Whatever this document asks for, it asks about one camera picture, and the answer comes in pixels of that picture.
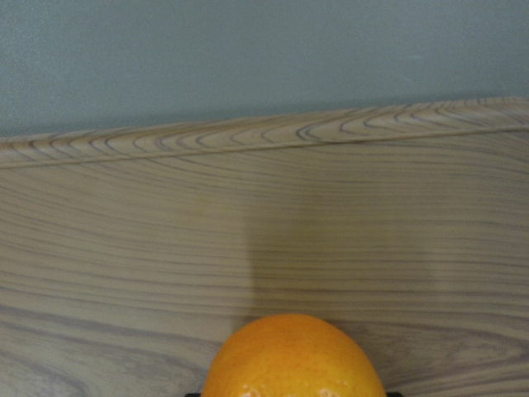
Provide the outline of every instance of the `wooden trim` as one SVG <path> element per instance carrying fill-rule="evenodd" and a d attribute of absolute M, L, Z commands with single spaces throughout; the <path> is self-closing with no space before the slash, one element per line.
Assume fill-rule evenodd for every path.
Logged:
<path fill-rule="evenodd" d="M 0 140 L 0 169 L 513 131 L 529 131 L 527 98 L 16 136 Z"/>

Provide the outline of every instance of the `wood grain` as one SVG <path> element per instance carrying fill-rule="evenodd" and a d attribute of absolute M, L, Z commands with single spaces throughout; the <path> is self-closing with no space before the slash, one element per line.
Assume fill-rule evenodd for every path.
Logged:
<path fill-rule="evenodd" d="M 9 139 L 0 395 L 183 396 L 325 318 L 407 397 L 529 395 L 529 101 Z"/>

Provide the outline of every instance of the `gray surface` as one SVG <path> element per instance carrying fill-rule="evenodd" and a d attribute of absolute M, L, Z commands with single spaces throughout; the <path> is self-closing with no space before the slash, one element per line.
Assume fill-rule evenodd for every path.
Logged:
<path fill-rule="evenodd" d="M 0 1 L 0 135 L 529 96 L 529 1 Z"/>

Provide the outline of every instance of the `wooden table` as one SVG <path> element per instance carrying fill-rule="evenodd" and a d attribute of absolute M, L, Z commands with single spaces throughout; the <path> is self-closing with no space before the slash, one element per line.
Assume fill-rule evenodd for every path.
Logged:
<path fill-rule="evenodd" d="M 304 312 L 407 397 L 529 395 L 529 101 L 4 139 L 0 395 L 179 397 Z"/>

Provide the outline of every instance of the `orange fruit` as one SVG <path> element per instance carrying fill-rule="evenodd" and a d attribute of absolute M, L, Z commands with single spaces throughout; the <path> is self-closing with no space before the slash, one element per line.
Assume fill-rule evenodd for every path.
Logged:
<path fill-rule="evenodd" d="M 335 326 L 305 314 L 245 325 L 213 360 L 202 397 L 385 397 L 362 349 Z"/>

